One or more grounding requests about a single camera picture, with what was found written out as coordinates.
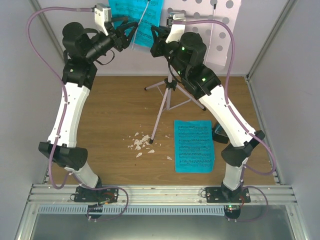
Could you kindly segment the black metronome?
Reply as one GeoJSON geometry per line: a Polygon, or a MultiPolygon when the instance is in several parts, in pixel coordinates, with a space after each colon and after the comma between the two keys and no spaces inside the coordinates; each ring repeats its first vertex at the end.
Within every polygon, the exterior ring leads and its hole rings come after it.
{"type": "Polygon", "coordinates": [[[227,133],[219,123],[216,123],[212,128],[212,139],[221,144],[227,144],[229,142],[227,133]]]}

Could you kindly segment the white music stand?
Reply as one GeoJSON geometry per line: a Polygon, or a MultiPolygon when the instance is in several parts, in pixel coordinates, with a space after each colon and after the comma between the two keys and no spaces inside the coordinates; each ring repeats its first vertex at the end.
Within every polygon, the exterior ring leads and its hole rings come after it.
{"type": "MultiPolygon", "coordinates": [[[[185,21],[185,27],[200,24],[219,25],[224,28],[230,37],[231,51],[235,51],[233,32],[226,21],[185,21]]],[[[164,109],[171,109],[171,92],[179,89],[189,100],[212,113],[226,131],[232,146],[243,146],[248,129],[229,99],[228,85],[222,85],[216,74],[204,64],[207,47],[202,37],[198,33],[184,31],[180,41],[173,42],[175,49],[168,59],[166,58],[169,76],[164,81],[166,89],[158,113],[162,114],[164,109]]]]}

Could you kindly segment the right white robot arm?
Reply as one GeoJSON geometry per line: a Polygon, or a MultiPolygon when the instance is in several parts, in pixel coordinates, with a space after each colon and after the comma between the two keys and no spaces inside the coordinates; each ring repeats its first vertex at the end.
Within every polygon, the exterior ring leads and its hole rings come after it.
{"type": "Polygon", "coordinates": [[[204,64],[207,46],[195,32],[178,32],[173,27],[151,26],[151,55],[165,57],[181,78],[181,83],[215,117],[229,138],[221,152],[226,163],[220,186],[221,196],[228,203],[240,199],[243,167],[254,148],[263,140],[263,131],[256,131],[241,116],[217,75],[204,64]]]}

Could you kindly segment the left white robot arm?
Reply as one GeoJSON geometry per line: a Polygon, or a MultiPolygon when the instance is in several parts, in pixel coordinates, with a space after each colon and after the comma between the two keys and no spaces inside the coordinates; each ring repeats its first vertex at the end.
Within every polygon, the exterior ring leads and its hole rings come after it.
{"type": "Polygon", "coordinates": [[[88,151],[77,146],[77,132],[84,104],[97,74],[96,63],[108,51],[126,49],[138,28],[138,22],[127,17],[115,17],[104,22],[100,30],[84,28],[71,22],[62,30],[65,48],[62,71],[62,96],[53,129],[38,150],[73,175],[81,187],[87,188],[86,197],[98,202],[103,197],[100,178],[90,168],[88,151]]]}

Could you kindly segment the cyan sheet music page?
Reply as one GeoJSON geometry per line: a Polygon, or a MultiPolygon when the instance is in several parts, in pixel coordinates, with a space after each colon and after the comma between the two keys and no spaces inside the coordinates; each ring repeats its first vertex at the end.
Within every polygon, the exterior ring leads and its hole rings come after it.
{"type": "Polygon", "coordinates": [[[151,48],[153,36],[151,26],[158,27],[164,2],[162,0],[110,0],[113,17],[127,16],[130,22],[138,22],[133,37],[135,45],[151,48]]]}
{"type": "Polygon", "coordinates": [[[177,173],[213,171],[215,149],[210,120],[174,121],[174,162],[177,173]]]}

